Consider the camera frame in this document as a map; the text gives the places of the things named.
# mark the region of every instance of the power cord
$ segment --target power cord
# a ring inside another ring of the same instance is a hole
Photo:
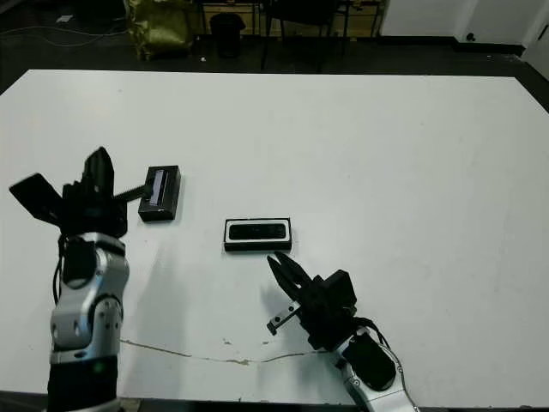
[[[62,44],[62,43],[56,43],[55,41],[51,41],[50,39],[48,39],[45,36],[40,36],[40,35],[37,35],[37,34],[19,33],[21,31],[34,30],[34,29],[38,29],[38,28],[45,28],[45,29],[54,30],[54,31],[58,31],[58,32],[65,32],[65,33],[75,33],[75,34],[90,36],[90,37],[94,37],[94,38],[91,39],[91,40],[88,40],[88,41],[84,41],[82,43]],[[1,32],[0,33],[0,39],[10,39],[10,38],[14,38],[14,37],[32,37],[32,38],[35,38],[35,39],[42,39],[46,43],[48,43],[50,45],[54,45],[55,47],[81,47],[83,45],[91,45],[95,41],[97,41],[99,39],[103,39],[104,37],[118,36],[118,35],[124,34],[124,33],[128,33],[128,31],[123,30],[121,32],[114,32],[114,33],[106,32],[106,33],[103,33],[103,34],[95,34],[95,33],[79,32],[77,30],[70,30],[68,28],[58,28],[58,27],[49,27],[49,26],[29,26],[29,27],[13,28],[11,30]]]
[[[57,266],[55,267],[55,271],[53,272],[53,280],[51,282],[51,291],[53,292],[53,301],[55,304],[59,301],[59,298],[61,298],[61,273],[63,271],[63,257],[65,254],[65,236],[62,234],[59,235],[59,239],[57,240]]]
[[[118,32],[118,33],[109,33],[109,32],[106,32],[106,33],[88,33],[88,32],[80,32],[78,30],[72,30],[72,29],[69,29],[69,28],[60,28],[60,27],[54,27],[54,26],[27,26],[27,27],[12,28],[10,30],[6,30],[5,32],[0,32],[0,36],[4,36],[5,34],[8,34],[8,33],[21,32],[21,31],[25,31],[25,30],[36,30],[38,28],[45,28],[45,29],[48,29],[48,30],[56,31],[56,32],[81,34],[83,36],[91,36],[91,37],[113,36],[113,35],[116,35],[116,34],[119,34],[119,33],[125,33],[126,32],[124,30],[123,32]]]

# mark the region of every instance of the black chair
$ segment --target black chair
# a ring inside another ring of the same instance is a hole
[[[281,22],[281,35],[284,39],[284,21],[318,26],[318,38],[323,35],[323,27],[328,27],[326,37],[330,36],[334,15],[337,9],[337,0],[263,0],[263,10],[267,19],[265,46],[261,59],[261,70],[265,67],[268,51],[268,39],[273,19]],[[322,67],[322,58],[319,59],[317,71]]]

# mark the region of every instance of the chair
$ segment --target chair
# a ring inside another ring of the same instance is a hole
[[[330,36],[336,9],[337,0],[263,0],[267,26],[261,70],[265,68],[267,61],[268,39],[273,19],[278,19],[281,22],[282,39],[284,39],[284,21],[318,26],[318,38],[321,39],[324,26],[328,27],[326,37]],[[320,71],[322,62],[322,59],[319,59],[317,71]]]
[[[345,53],[345,45],[347,44],[347,29],[349,26],[349,10],[351,6],[355,7],[357,10],[362,9],[362,7],[366,6],[373,6],[376,8],[376,13],[374,15],[374,22],[371,24],[371,30],[370,30],[370,38],[374,37],[375,35],[379,34],[379,27],[377,28],[377,33],[374,31],[376,30],[376,24],[377,24],[377,18],[379,17],[379,9],[380,6],[383,4],[383,0],[338,0],[337,2],[337,14],[342,14],[345,16],[345,22],[343,23],[343,38],[342,38],[342,48],[341,53]],[[344,6],[345,10],[341,11],[339,8],[340,6]]]

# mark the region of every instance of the trash can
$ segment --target trash can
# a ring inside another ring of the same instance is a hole
[[[217,40],[217,52],[222,58],[235,58],[240,54],[240,30],[246,25],[235,13],[219,13],[209,21]]]

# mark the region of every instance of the gray floor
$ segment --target gray floor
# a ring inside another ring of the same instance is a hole
[[[0,33],[17,27],[56,26],[61,14],[70,14],[70,7],[60,3],[51,6],[45,0],[27,1],[0,15]],[[98,25],[73,20],[57,27],[66,27],[90,33],[124,30],[123,23]],[[158,58],[151,62],[137,59],[127,34],[98,38],[79,47],[61,47],[90,38],[73,33],[56,33],[47,29],[28,30],[0,35],[0,94],[29,69],[86,69],[86,70],[158,70],[201,71],[229,73],[259,73],[263,42],[258,38],[242,41],[239,58],[223,59],[216,53],[211,38],[196,42],[188,56]],[[381,75],[454,75],[454,76],[514,76],[549,112],[549,82],[529,65],[514,55],[478,52],[456,52],[451,45],[395,45],[379,41],[347,43],[341,55],[341,42],[337,39],[317,42],[308,39],[272,40],[269,45],[267,73],[315,73],[317,48],[326,53],[324,74],[381,74]],[[45,407],[45,396],[0,392],[0,412],[26,412]],[[187,411],[218,410],[223,403],[197,403],[147,400],[139,410]],[[341,412],[354,410],[348,407],[322,407],[242,403],[242,410],[278,412]],[[431,412],[441,409],[428,409]]]

